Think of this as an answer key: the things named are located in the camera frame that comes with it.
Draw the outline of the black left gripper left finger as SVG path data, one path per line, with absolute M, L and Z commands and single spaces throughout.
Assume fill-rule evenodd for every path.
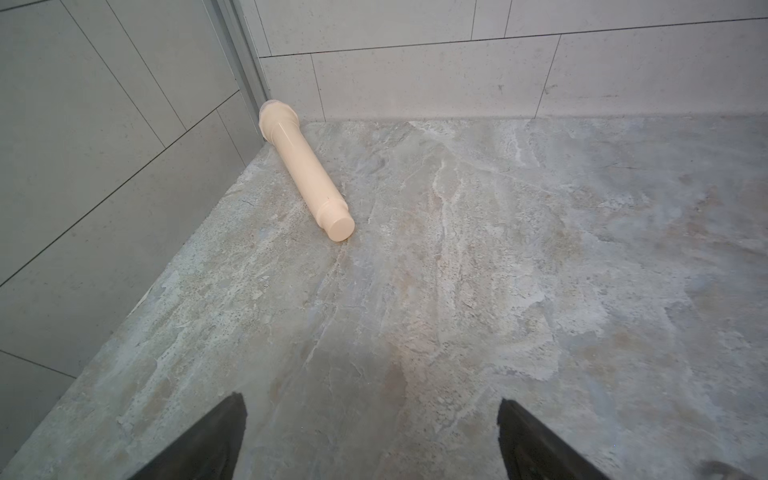
M 130 479 L 232 479 L 246 420 L 244 397 L 233 392 Z

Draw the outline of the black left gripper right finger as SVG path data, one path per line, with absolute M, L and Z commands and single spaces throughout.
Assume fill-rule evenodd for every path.
M 497 426 L 509 479 L 609 479 L 515 400 L 501 401 Z

